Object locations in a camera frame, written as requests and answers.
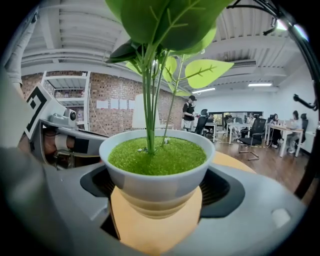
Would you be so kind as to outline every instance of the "ceiling beam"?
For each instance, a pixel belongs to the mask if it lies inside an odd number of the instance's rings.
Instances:
[[[103,27],[104,29],[109,30],[111,33],[119,33],[123,29],[123,26],[115,22],[111,19],[101,17],[100,15],[94,15],[90,13],[83,13],[83,12],[61,12],[60,13],[60,20],[70,23],[76,22],[78,24],[94,24],[98,28]]]
[[[59,5],[60,0],[50,0],[47,3],[50,5]],[[48,49],[62,48],[59,12],[59,8],[54,8],[51,10],[42,9],[39,15],[41,30],[46,47]]]
[[[190,58],[185,63],[188,64],[191,61],[209,58],[210,56],[230,52],[239,51],[243,49],[279,49],[282,48],[292,53],[299,53],[300,50],[296,43],[292,40],[288,40],[284,37],[278,36],[246,36],[225,39],[211,43],[206,49],[204,54],[198,54],[193,58]]]
[[[79,53],[79,54],[91,54],[103,57],[109,57],[110,54],[104,51],[90,50],[86,48],[63,48],[63,49],[40,49],[40,50],[28,50],[23,53],[23,57],[29,57],[42,54],[55,54],[55,53]]]
[[[110,19],[114,22],[118,22],[117,18],[110,11],[105,1],[95,1],[94,4],[92,4],[90,1],[69,1],[55,5],[40,5],[40,11],[44,9],[49,9],[51,11],[52,9],[56,8],[61,9],[63,11],[82,12],[99,15],[101,17]]]

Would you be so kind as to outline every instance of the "wooden floor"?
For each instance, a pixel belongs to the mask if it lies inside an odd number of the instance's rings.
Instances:
[[[292,192],[296,190],[300,183],[305,172],[305,166],[309,160],[309,156],[301,151],[298,157],[288,153],[284,154],[283,157],[280,157],[279,148],[273,148],[270,146],[268,148],[254,147],[253,151],[260,157],[260,159],[248,161],[247,159],[251,154],[239,154],[238,143],[236,141],[233,141],[233,143],[229,145],[229,140],[227,142],[226,139],[223,139],[215,141],[214,146],[217,151],[243,162],[258,174],[278,181]],[[309,204],[311,201],[318,183],[319,179],[313,180],[309,190],[302,199],[305,204]]]

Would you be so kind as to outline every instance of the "white wall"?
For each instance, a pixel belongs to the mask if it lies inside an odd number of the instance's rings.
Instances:
[[[306,117],[309,120],[307,131],[314,132],[318,125],[318,111],[313,111],[294,101],[294,94],[299,95],[301,99],[308,103],[314,103],[315,101],[312,79],[305,64],[281,84],[278,92],[273,93],[274,104],[272,104],[272,111],[277,113],[281,120],[292,119],[294,110],[298,111],[299,116],[306,113]]]
[[[208,112],[263,112],[263,117],[273,114],[272,93],[250,92],[219,94],[198,98],[195,110],[200,113],[203,109]]]

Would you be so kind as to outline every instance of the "gray plastic surface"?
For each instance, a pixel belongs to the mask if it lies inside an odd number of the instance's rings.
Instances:
[[[202,218],[194,232],[165,255],[265,255],[289,236],[305,213],[304,204],[271,178],[218,164],[210,168],[243,184],[242,204],[227,217]],[[272,211],[280,208],[291,219],[276,228]]]
[[[6,177],[1,181],[9,205],[39,241],[68,255],[142,255],[95,223],[109,214],[105,211],[105,216],[99,216],[108,207],[107,198],[85,191],[80,178],[102,163],[57,171],[15,148],[0,153],[2,177]],[[243,184],[243,202],[227,217],[200,219],[194,232],[165,255],[265,255],[292,232],[306,210],[298,198],[273,179],[216,164],[212,168]],[[272,211],[280,208],[286,209],[291,219],[276,228]]]
[[[107,219],[109,215],[109,211],[107,210],[108,198],[96,197],[85,191],[80,184],[80,179],[82,176],[104,165],[104,163],[96,163],[89,166],[61,170],[58,172],[61,182],[69,196],[72,198],[74,203],[80,207],[82,212],[92,221],[97,217],[99,217],[99,220],[103,221]],[[102,223],[97,221],[96,224],[101,226]]]

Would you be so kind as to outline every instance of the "black cap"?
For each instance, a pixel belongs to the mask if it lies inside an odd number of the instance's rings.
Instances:
[[[192,101],[196,101],[196,100],[197,100],[194,95],[191,95],[191,96],[189,97],[189,99],[191,99]]]

